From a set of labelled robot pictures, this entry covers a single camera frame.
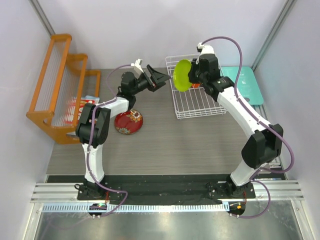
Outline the lime green plate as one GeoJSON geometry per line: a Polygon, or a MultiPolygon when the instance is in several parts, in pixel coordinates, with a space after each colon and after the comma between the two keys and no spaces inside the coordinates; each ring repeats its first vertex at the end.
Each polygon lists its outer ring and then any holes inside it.
{"type": "Polygon", "coordinates": [[[173,84],[179,92],[186,92],[192,86],[188,76],[191,66],[192,64],[188,59],[182,59],[174,68],[173,84]]]}

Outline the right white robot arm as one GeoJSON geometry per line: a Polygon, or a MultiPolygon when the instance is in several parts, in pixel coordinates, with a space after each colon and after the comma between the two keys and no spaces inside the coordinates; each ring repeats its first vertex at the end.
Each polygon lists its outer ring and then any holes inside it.
{"type": "Polygon", "coordinates": [[[280,137],[284,130],[279,124],[270,124],[239,93],[235,93],[235,83],[221,74],[215,54],[206,53],[192,59],[188,79],[193,84],[201,84],[205,93],[231,114],[247,137],[241,150],[242,160],[225,183],[228,196],[241,196],[258,169],[280,155],[280,137]]]}

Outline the orange plate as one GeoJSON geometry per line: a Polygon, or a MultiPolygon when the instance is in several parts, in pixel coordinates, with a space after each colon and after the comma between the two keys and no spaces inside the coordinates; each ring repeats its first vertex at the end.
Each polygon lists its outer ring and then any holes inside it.
{"type": "Polygon", "coordinates": [[[200,86],[201,86],[200,83],[193,83],[193,84],[192,84],[192,87],[193,87],[193,88],[199,88],[200,86]]]}

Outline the red floral plate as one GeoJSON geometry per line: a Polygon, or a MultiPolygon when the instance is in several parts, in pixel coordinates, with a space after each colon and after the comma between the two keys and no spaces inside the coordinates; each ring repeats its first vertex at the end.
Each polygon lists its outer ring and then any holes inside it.
{"type": "Polygon", "coordinates": [[[115,117],[114,127],[123,135],[132,135],[140,130],[143,122],[142,114],[135,109],[131,109],[115,117]]]}

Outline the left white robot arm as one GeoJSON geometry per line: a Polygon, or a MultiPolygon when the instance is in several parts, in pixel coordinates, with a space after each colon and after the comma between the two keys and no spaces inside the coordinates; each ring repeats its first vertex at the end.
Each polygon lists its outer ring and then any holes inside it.
{"type": "Polygon", "coordinates": [[[165,86],[170,76],[147,65],[144,71],[134,67],[138,77],[131,71],[121,75],[115,97],[109,101],[86,103],[75,130],[85,156],[83,184],[76,184],[78,200],[101,200],[110,191],[106,186],[103,170],[103,145],[107,140],[111,118],[130,111],[136,103],[136,95],[144,90],[155,92],[165,86]]]}

